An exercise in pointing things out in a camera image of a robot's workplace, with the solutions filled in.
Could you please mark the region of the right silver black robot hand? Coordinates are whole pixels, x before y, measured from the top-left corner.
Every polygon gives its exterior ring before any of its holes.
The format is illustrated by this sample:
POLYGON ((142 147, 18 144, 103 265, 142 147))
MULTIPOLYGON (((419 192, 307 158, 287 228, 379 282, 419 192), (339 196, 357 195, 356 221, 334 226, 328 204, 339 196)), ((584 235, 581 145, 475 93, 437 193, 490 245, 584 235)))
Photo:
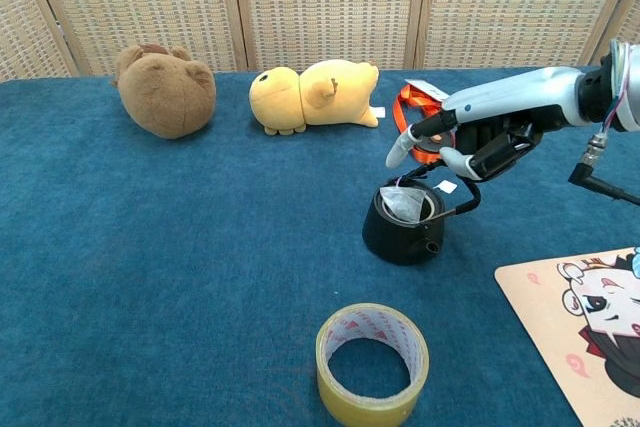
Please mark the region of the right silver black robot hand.
POLYGON ((584 76, 571 67, 546 67, 466 88, 448 96, 437 113, 406 127, 386 157, 395 168, 427 137, 455 132, 442 162, 457 176, 490 180, 534 149, 544 133, 585 126, 579 105, 584 76))

